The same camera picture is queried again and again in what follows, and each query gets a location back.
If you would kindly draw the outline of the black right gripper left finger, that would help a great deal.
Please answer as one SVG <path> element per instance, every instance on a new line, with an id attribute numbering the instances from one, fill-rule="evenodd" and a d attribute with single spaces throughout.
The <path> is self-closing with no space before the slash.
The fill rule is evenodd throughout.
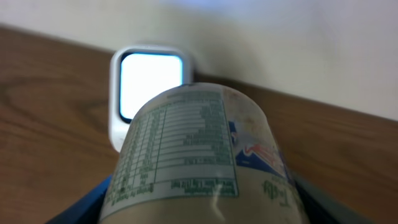
<path id="1" fill-rule="evenodd" d="M 110 175 L 104 179 L 84 197 L 51 218 L 46 224 L 96 224 L 111 178 Z"/>

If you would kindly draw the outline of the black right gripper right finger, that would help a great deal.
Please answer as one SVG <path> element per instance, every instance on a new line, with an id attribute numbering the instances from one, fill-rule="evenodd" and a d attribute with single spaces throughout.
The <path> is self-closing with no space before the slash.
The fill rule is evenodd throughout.
<path id="1" fill-rule="evenodd" d="M 293 173 L 295 185 L 310 223 L 372 224 L 371 220 L 317 188 L 303 177 Z"/>

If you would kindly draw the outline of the green lid jar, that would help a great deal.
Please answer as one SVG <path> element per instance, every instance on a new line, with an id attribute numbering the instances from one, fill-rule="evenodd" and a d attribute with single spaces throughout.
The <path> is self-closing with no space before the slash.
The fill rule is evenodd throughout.
<path id="1" fill-rule="evenodd" d="M 165 91 L 131 121 L 100 223 L 308 223 L 260 107 L 227 86 Z"/>

